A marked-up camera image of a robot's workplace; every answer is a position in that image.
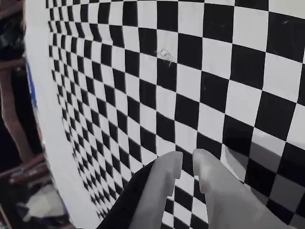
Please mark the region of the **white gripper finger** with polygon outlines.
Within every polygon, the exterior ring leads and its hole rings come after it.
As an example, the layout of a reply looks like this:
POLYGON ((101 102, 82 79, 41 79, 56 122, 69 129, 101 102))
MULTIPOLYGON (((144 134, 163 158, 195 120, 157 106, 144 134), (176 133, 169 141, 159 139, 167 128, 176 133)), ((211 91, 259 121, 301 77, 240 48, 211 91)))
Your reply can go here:
POLYGON ((287 229, 212 153, 193 151, 193 173, 205 195, 211 229, 287 229))

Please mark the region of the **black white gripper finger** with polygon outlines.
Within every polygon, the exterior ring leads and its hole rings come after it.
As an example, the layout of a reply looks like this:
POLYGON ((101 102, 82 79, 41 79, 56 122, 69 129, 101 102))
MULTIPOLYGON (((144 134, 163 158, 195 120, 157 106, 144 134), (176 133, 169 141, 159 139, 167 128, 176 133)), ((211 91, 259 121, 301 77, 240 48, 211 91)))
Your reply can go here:
POLYGON ((136 172, 98 226, 100 229, 159 229, 165 204, 181 176, 183 153, 166 153, 136 172))

